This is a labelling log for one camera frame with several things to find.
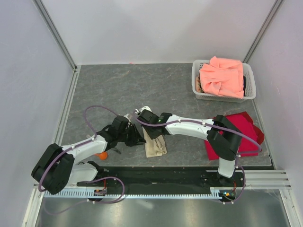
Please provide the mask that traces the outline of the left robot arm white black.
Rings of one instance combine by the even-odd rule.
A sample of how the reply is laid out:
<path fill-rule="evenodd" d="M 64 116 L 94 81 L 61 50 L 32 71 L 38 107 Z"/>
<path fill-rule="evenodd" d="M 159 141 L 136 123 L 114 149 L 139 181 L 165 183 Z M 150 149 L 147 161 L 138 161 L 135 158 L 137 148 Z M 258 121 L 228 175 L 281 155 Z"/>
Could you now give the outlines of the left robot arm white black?
<path fill-rule="evenodd" d="M 50 194 L 57 194 L 67 185 L 79 182 L 99 186 L 104 181 L 99 166 L 84 163 L 83 160 L 113 149 L 119 142 L 128 147 L 146 142 L 136 126 L 121 115 L 88 139 L 68 146 L 56 143 L 49 145 L 33 168 L 31 176 L 39 182 L 41 190 Z"/>

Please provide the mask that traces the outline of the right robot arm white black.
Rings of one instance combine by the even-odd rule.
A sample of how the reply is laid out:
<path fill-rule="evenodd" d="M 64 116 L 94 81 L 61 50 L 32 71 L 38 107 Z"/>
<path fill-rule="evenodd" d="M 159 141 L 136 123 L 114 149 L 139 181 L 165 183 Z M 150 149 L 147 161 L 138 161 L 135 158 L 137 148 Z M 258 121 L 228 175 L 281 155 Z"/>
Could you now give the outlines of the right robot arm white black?
<path fill-rule="evenodd" d="M 148 109 L 135 111 L 137 121 L 151 139 L 164 135 L 185 135 L 207 141 L 219 157 L 217 181 L 228 186 L 234 180 L 236 155 L 241 136 L 240 130 L 226 117 L 217 115 L 213 119 L 191 119 L 172 113 L 156 115 Z"/>

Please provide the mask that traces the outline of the beige cloth napkin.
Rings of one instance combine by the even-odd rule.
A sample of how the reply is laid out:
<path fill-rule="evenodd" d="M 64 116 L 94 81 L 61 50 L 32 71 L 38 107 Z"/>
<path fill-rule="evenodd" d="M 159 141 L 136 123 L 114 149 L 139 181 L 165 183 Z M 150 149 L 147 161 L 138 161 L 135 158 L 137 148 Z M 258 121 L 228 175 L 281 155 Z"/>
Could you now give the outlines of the beige cloth napkin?
<path fill-rule="evenodd" d="M 143 137 L 146 141 L 145 154 L 147 158 L 160 157 L 167 154 L 166 144 L 162 135 L 155 139 L 151 139 L 147 131 L 143 128 Z"/>

